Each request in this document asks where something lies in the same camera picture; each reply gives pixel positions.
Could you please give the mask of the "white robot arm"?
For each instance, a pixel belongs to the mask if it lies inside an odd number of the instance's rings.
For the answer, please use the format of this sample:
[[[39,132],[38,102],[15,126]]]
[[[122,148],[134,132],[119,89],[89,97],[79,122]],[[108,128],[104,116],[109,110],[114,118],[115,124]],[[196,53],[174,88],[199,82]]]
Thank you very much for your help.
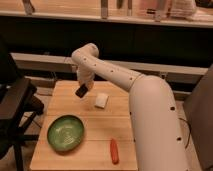
[[[189,171],[173,92],[168,83],[98,58],[93,43],[76,49],[81,84],[98,75],[129,93],[129,111],[139,171]]]

